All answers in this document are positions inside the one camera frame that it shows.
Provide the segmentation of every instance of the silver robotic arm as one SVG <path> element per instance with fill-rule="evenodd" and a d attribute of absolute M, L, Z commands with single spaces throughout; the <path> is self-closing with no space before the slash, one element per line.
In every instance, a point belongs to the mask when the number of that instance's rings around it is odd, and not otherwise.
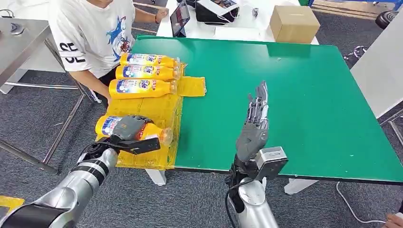
<path fill-rule="evenodd" d="M 269 136 L 268 90 L 263 81 L 256 88 L 256 98 L 249 95 L 249 108 L 241 134 L 236 141 L 237 153 L 226 179 L 229 187 L 225 206 L 234 207 L 241 228 L 278 228 L 266 201 L 266 179 L 272 179 L 288 161 L 282 147 L 263 148 Z"/>
<path fill-rule="evenodd" d="M 241 228 L 278 228 L 266 201 L 266 179 L 274 178 L 287 162 L 281 147 L 264 148 L 268 139 L 268 91 L 266 82 L 249 95 L 247 118 L 236 141 L 237 153 L 226 179 L 227 213 L 235 227 L 228 199 Z M 23 205 L 0 221 L 0 228 L 73 228 L 92 196 L 117 163 L 121 150 L 139 154 L 158 150 L 158 138 L 137 141 L 141 128 L 152 122 L 143 116 L 126 116 L 113 134 L 88 145 L 75 167 L 53 190 Z"/>
<path fill-rule="evenodd" d="M 23 205 L 0 221 L 1 228 L 73 228 L 92 196 L 117 163 L 120 150 L 139 154 L 158 150 L 158 138 L 135 136 L 151 120 L 126 116 L 109 138 L 88 145 L 61 183 L 36 201 Z"/>

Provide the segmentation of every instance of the bottle label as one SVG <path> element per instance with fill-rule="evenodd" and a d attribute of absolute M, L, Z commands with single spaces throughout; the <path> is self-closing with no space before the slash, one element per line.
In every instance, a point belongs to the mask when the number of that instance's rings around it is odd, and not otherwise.
<path fill-rule="evenodd" d="M 116 91 L 118 93 L 142 93 L 144 91 L 155 90 L 157 85 L 156 80 L 136 79 L 136 80 L 118 80 Z"/>
<path fill-rule="evenodd" d="M 127 62 L 129 64 L 138 65 L 152 65 L 154 63 L 160 64 L 162 56 L 147 55 L 147 54 L 129 54 L 127 55 Z"/>
<path fill-rule="evenodd" d="M 113 132 L 113 129 L 117 125 L 117 122 L 119 122 L 122 118 L 118 116 L 110 116 L 108 117 L 104 124 L 102 125 L 102 134 L 104 135 L 111 135 Z"/>
<path fill-rule="evenodd" d="M 128 65 L 123 67 L 123 77 L 127 78 L 141 78 L 152 76 L 153 73 L 156 75 L 160 74 L 160 67 L 158 66 L 138 66 L 138 65 Z"/>
<path fill-rule="evenodd" d="M 150 134 L 150 133 L 145 133 L 145 126 L 147 124 L 144 124 L 144 126 L 141 128 L 141 130 L 139 131 L 138 135 L 137 135 L 137 140 L 145 140 L 145 139 L 152 139 L 152 138 L 158 138 L 157 134 Z"/>

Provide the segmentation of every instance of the black wheel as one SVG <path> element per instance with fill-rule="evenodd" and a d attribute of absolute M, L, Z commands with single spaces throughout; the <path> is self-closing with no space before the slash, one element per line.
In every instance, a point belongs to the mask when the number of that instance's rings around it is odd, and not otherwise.
<path fill-rule="evenodd" d="M 385 11 L 376 17 L 375 23 L 381 28 L 385 29 L 389 23 L 396 17 L 399 12 L 397 11 Z"/>

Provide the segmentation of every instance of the yellow bottle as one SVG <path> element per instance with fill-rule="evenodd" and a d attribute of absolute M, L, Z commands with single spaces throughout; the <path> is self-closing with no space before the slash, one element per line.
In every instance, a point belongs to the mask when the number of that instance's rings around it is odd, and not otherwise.
<path fill-rule="evenodd" d="M 95 132 L 103 137 L 109 137 L 117 122 L 122 119 L 120 116 L 101 116 L 96 123 Z M 144 140 L 158 137 L 161 144 L 169 146 L 172 142 L 173 132 L 171 128 L 159 128 L 153 123 L 147 123 L 137 134 L 135 140 Z"/>
<path fill-rule="evenodd" d="M 175 94 L 177 90 L 176 81 L 165 82 L 156 79 L 114 79 L 109 84 L 109 94 L 113 99 L 160 97 L 169 93 Z"/>
<path fill-rule="evenodd" d="M 160 144 L 169 146 L 172 142 L 173 133 L 170 127 L 162 129 L 153 123 L 147 123 L 137 135 L 137 140 L 151 139 L 158 137 Z"/>
<path fill-rule="evenodd" d="M 124 53 L 120 58 L 120 65 L 147 65 L 147 66 L 164 66 L 169 68 L 180 68 L 181 62 L 179 58 L 171 58 L 168 56 L 149 55 L 149 54 L 128 54 Z"/>
<path fill-rule="evenodd" d="M 171 80 L 181 77 L 180 70 L 165 66 L 120 65 L 116 69 L 116 79 L 159 79 Z"/>
<path fill-rule="evenodd" d="M 95 125 L 95 133 L 103 137 L 109 137 L 117 125 L 117 122 L 119 122 L 121 119 L 122 117 L 120 116 L 101 116 Z"/>

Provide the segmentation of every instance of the green tabletop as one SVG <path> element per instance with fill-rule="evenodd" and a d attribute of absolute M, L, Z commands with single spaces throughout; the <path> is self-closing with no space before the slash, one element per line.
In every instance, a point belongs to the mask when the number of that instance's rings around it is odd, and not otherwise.
<path fill-rule="evenodd" d="M 206 78 L 205 97 L 183 101 L 175 167 L 227 171 L 262 80 L 269 140 L 289 161 L 281 175 L 403 183 L 403 167 L 337 47 L 141 36 L 133 52 L 179 57 Z"/>

